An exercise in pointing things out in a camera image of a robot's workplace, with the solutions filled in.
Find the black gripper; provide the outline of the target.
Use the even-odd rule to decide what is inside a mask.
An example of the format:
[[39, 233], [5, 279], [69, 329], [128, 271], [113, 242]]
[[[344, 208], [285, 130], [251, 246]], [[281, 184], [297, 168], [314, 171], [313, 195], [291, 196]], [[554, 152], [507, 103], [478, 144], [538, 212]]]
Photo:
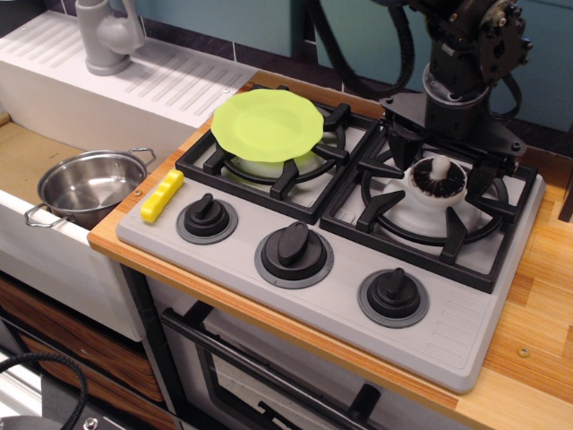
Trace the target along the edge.
[[[381, 102], [389, 148], [397, 168], [405, 171], [424, 144], [475, 164], [467, 179], [466, 201], [481, 197], [497, 177], [497, 168], [512, 173], [526, 144], [492, 119], [482, 99], [441, 103], [424, 93], [399, 93]], [[483, 163], [491, 160], [494, 165]]]

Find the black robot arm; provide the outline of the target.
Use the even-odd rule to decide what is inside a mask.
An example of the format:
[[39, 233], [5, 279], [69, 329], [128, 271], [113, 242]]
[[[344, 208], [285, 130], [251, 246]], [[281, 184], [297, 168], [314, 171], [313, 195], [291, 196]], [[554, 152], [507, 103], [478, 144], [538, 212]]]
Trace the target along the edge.
[[[490, 94], [504, 82], [517, 103], [521, 90], [512, 76], [526, 64], [532, 44], [524, 36], [526, 22], [512, 1], [385, 1], [398, 35], [400, 71], [384, 90], [363, 82], [342, 53], [318, 1], [307, 11], [343, 83], [358, 95], [378, 99], [390, 121], [390, 139], [398, 145], [395, 160], [402, 168], [413, 161], [412, 145], [428, 137], [435, 142], [468, 147], [478, 154], [467, 182], [467, 198], [481, 197], [494, 179], [513, 175], [525, 144], [504, 125], [518, 110], [493, 112]], [[412, 106], [414, 95], [403, 89], [414, 72], [415, 45], [406, 8], [424, 15], [432, 40], [430, 62], [423, 74], [424, 108]]]

